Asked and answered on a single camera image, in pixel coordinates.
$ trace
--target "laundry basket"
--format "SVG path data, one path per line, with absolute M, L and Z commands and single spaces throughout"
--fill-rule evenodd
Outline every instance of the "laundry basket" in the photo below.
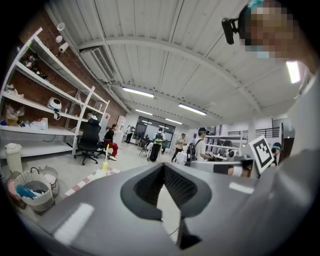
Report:
M 44 176 L 46 174 L 50 174 L 53 177 L 55 177 L 55 182 L 53 184 L 51 184 L 50 182 L 49 183 L 51 185 L 51 190 L 52 190 L 53 197 L 55 198 L 56 196 L 58 196 L 59 195 L 59 182 L 58 182 L 58 173 L 57 173 L 57 171 L 54 168 L 52 168 L 50 166 L 47 166 L 47 165 L 44 167 L 44 169 L 39 167 L 38 170 Z
M 30 171 L 23 172 L 14 180 L 14 189 L 17 185 L 23 185 L 30 190 L 43 190 L 45 193 L 36 198 L 22 196 L 21 199 L 27 205 L 31 206 L 36 212 L 48 210 L 54 203 L 54 197 L 50 183 L 46 180 L 36 168 L 32 167 Z

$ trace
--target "black backpack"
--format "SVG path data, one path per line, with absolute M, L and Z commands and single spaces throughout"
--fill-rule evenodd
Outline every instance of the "black backpack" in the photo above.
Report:
M 196 146 L 200 141 L 203 141 L 203 139 L 199 139 L 196 144 L 194 142 L 190 143 L 188 146 L 188 149 L 186 150 L 186 163 L 185 166 L 190 166 L 192 161 L 196 161 Z
M 155 136 L 155 139 L 156 140 L 164 140 L 164 138 L 163 138 L 163 136 L 162 136 L 162 132 L 158 132 L 157 134 L 156 134 L 156 136 Z

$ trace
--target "ceiling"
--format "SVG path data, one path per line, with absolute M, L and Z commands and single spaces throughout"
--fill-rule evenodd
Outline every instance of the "ceiling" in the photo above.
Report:
M 300 83 L 291 84 L 284 62 L 256 58 L 237 36 L 234 45 L 226 42 L 222 18 L 236 17 L 247 3 L 55 0 L 46 10 L 65 23 L 63 37 L 75 49 L 102 46 L 115 76 L 110 89 L 128 108 L 197 128 L 279 115 L 294 103 Z M 207 115 L 182 109 L 179 103 Z

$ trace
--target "floor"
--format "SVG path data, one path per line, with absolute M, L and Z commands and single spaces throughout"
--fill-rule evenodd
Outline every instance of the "floor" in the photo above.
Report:
M 129 169 L 144 166 L 153 165 L 148 162 L 146 155 L 142 152 L 139 155 L 140 150 L 133 144 L 122 143 L 118 150 L 119 155 L 116 157 L 117 161 L 108 160 L 108 166 L 117 169 L 121 172 L 125 172 Z M 157 162 L 170 162 L 172 153 L 160 153 Z M 88 175 L 92 174 L 97 169 L 103 166 L 104 157 L 101 155 L 96 164 L 93 160 L 87 159 L 85 165 L 82 165 L 83 158 L 77 157 L 74 159 L 71 153 L 58 153 L 47 156 L 33 156 L 25 157 L 22 159 L 22 167 L 24 171 L 30 170 L 31 167 L 42 167 L 50 166 L 56 169 L 58 172 L 59 180 L 59 196 L 56 197 L 55 201 L 58 203 L 62 200 L 62 195 L 72 188 L 74 185 L 82 181 Z M 6 176 L 8 175 L 8 169 L 6 166 L 2 167 L 3 172 Z M 179 226 L 180 211 L 174 201 L 172 200 L 168 190 L 165 186 L 161 189 L 157 207 L 162 210 L 162 217 L 164 219 L 163 226 L 170 238 L 175 242 L 177 240 L 178 231 L 176 230 Z M 22 211 L 24 214 L 29 216 L 34 221 L 38 221 L 40 216 L 33 212 L 33 210 L 27 207 Z

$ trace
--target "red pants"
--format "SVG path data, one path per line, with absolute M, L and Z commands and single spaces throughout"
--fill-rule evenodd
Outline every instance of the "red pants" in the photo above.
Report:
M 107 146 L 108 144 L 109 144 L 109 147 L 111 147 L 113 149 L 111 156 L 115 157 L 117 155 L 117 152 L 118 152 L 118 145 L 116 143 L 113 143 L 113 142 L 110 142 L 110 141 L 106 141 L 105 142 L 105 146 Z

